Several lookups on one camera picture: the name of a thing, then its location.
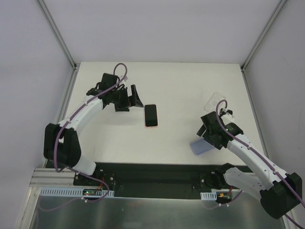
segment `white table surface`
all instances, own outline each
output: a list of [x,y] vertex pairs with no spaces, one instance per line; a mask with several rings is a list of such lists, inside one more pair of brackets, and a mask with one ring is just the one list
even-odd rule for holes
[[[82,62],[71,95],[67,116],[84,100],[103,73],[112,73],[116,62]],[[229,150],[211,150],[195,156],[189,143],[198,139],[203,107],[217,92],[226,97],[235,123],[261,151],[254,115],[238,64],[126,62],[128,81],[136,84],[143,104],[156,104],[158,127],[144,127],[144,111],[116,113],[107,106],[79,136],[82,154],[96,162],[222,165],[244,163]],[[121,66],[117,75],[124,73]]]

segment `metal frame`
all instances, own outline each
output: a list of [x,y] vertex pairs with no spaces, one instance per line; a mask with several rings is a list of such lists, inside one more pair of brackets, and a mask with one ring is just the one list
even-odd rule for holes
[[255,53],[257,52],[258,48],[261,46],[261,44],[264,41],[266,35],[270,31],[271,27],[274,25],[275,20],[278,18],[278,16],[282,12],[282,10],[283,10],[283,8],[284,8],[284,6],[286,5],[287,2],[288,2],[288,0],[280,0],[278,2],[277,6],[273,10],[270,18],[268,19],[266,25],[264,26],[264,28],[261,31],[261,33],[259,34],[257,40],[255,41],[254,46],[252,47],[252,49],[251,49],[249,55],[247,56],[244,64],[242,65],[242,71],[243,72],[248,67],[249,63],[253,59]]
[[73,57],[65,43],[65,41],[63,40],[62,36],[61,36],[61,33],[59,32],[58,28],[57,28],[57,25],[46,5],[46,3],[44,2],[44,0],[36,0],[36,2],[38,3],[39,5],[39,8],[41,9],[47,23],[49,24],[50,26],[50,29],[52,30],[53,32],[53,35],[55,37],[55,39],[57,40],[63,54],[66,56],[67,60],[69,61],[71,67],[73,69],[75,69],[76,67],[76,63],[74,62],[73,60]]
[[[39,8],[41,9],[47,23],[50,26],[51,31],[53,32],[53,35],[55,39],[57,40],[61,50],[63,51],[64,55],[66,56],[68,62],[70,63],[72,67],[72,75],[69,79],[69,83],[66,87],[65,90],[65,95],[63,97],[63,100],[61,102],[61,108],[60,111],[56,117],[56,122],[60,121],[61,119],[64,118],[68,104],[70,101],[70,97],[73,91],[74,83],[77,77],[77,72],[79,68],[79,64],[76,64],[45,1],[44,0],[36,0]],[[275,23],[276,19],[278,18],[280,12],[283,10],[284,6],[287,4],[288,0],[280,0],[274,9],[272,15],[268,19],[266,25],[264,26],[262,32],[258,36],[254,46],[252,47],[249,55],[247,56],[244,64],[241,67],[241,71],[243,73],[243,78],[245,82],[245,86],[250,98],[250,104],[254,113],[254,118],[255,122],[258,128],[259,136],[263,145],[264,153],[267,155],[266,151],[266,146],[265,142],[262,136],[261,128],[259,125],[259,122],[257,120],[257,115],[256,115],[256,109],[255,109],[255,104],[253,102],[253,98],[251,95],[251,91],[249,90],[249,86],[246,80],[246,76],[244,74],[245,69],[249,66],[249,63],[253,59],[255,53],[258,51],[260,45],[264,41],[264,38],[266,35],[269,33],[272,25]],[[74,173],[69,171],[69,170],[64,170],[63,173],[56,173],[54,169],[47,169],[47,168],[38,168],[35,169],[32,180],[29,185],[29,189],[23,204],[23,207],[21,209],[21,214],[17,222],[17,227],[18,229],[28,229],[30,228],[31,221],[33,219],[34,213],[35,213],[35,207],[37,204],[38,196],[41,191],[41,187],[73,187],[73,178],[74,178]],[[289,213],[289,215],[294,218],[293,212]],[[292,229],[295,228],[294,225],[288,221],[285,217],[283,217],[284,223],[287,229]]]

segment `smartphone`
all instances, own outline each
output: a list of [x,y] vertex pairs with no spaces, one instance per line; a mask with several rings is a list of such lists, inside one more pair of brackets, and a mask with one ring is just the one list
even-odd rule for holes
[[157,106],[155,104],[149,104],[144,106],[144,116],[145,116],[145,127],[157,127],[158,117],[157,117]]

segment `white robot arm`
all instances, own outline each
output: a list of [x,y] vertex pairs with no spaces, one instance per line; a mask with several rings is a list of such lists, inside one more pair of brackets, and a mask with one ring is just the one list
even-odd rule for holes
[[84,127],[106,105],[114,104],[116,112],[129,111],[129,107],[143,107],[135,85],[131,85],[132,95],[128,96],[123,78],[104,73],[102,81],[90,89],[85,102],[69,117],[58,124],[48,124],[45,129],[44,157],[89,176],[100,178],[98,165],[81,155],[79,135]]
[[232,111],[222,109],[219,116],[217,110],[218,106],[216,112],[201,117],[203,126],[197,134],[217,149],[229,149],[242,159],[256,177],[227,163],[205,183],[216,189],[222,185],[237,187],[259,200],[270,216],[279,219],[302,201],[302,179],[296,173],[288,174],[259,153],[242,129],[232,121]]

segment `purple cable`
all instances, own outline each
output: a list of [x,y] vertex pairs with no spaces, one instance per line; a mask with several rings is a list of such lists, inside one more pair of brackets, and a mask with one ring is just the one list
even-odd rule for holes
[[[92,97],[91,99],[89,99],[86,103],[84,103],[83,105],[81,105],[75,112],[74,114],[71,115],[70,117],[70,121],[72,121],[73,118],[75,118],[75,116],[88,104],[90,103],[92,100],[94,100],[95,98],[101,96],[102,94],[105,94],[109,91],[111,91],[113,88],[115,88],[116,86],[118,86],[127,76],[127,66],[124,63],[118,63],[113,70],[113,74],[115,75],[115,70],[117,69],[118,66],[123,65],[125,68],[125,74],[122,77],[122,79],[120,79],[115,85],[113,85],[112,87],[106,89],[105,91],[102,91],[100,93],[98,93],[97,95],[95,95],[94,97]],[[69,121],[67,121],[62,128],[59,130],[56,139],[55,139],[55,145],[54,145],[54,153],[53,153],[53,163],[54,163],[54,168],[56,172],[60,172],[58,169],[58,165],[57,165],[57,148],[58,148],[58,142],[59,142],[59,138],[63,132],[63,130],[66,128],[66,126],[69,124]]]
[[254,152],[262,161],[265,162],[265,164],[285,183],[285,185],[289,188],[289,190],[293,193],[293,195],[300,201],[300,203],[303,205],[303,207],[305,208],[305,202],[301,199],[301,197],[296,193],[296,191],[288,184],[288,182],[279,174],[279,172],[276,172],[275,168],[259,153],[257,152],[255,149],[253,149],[252,147],[250,147],[246,142],[243,142],[242,140],[238,139],[237,137],[235,137],[233,134],[231,134],[230,132],[228,132],[226,130],[226,128],[223,126],[223,124],[220,121],[219,115],[218,115],[218,108],[219,105],[225,102],[225,108],[228,107],[228,102],[223,99],[221,101],[219,101],[219,103],[216,106],[216,118],[217,118],[217,122],[219,123],[220,127],[223,129],[223,131],[229,135],[231,138],[235,139],[236,141],[238,141],[239,143],[243,144],[245,147],[249,148],[252,152]]
[[[229,203],[227,203],[227,204],[231,204],[231,203],[233,203],[239,196],[240,196],[240,194],[242,194],[242,190],[237,194],[237,196],[236,197],[234,197],[234,199],[232,199]],[[227,204],[221,204],[221,205],[216,205],[216,206],[214,206],[214,207],[211,207],[211,208],[208,208],[208,207],[206,207],[206,206],[203,206],[205,209],[207,209],[207,210],[213,210],[213,209],[215,209],[215,208],[218,208],[218,207],[221,207],[221,206],[227,206]]]
[[55,211],[55,210],[57,210],[57,209],[63,208],[64,206],[70,204],[71,202],[73,202],[73,201],[75,201],[75,200],[77,200],[77,199],[81,199],[81,197],[76,197],[76,198],[70,199],[69,201],[67,201],[67,202],[63,203],[62,205],[59,205],[59,206],[57,206],[57,207],[55,207],[55,208],[44,209],[44,208],[42,208],[42,207],[40,206],[40,202],[41,202],[41,198],[40,198],[40,199],[38,200],[38,203],[37,203],[37,208],[38,208],[39,210],[41,210],[41,211],[51,212],[51,211]]
[[298,224],[297,222],[295,222],[289,215],[285,214],[285,216],[286,216],[287,219],[289,219],[293,224],[295,224],[298,228],[300,228],[300,229],[305,229],[305,228],[303,228],[300,224]]

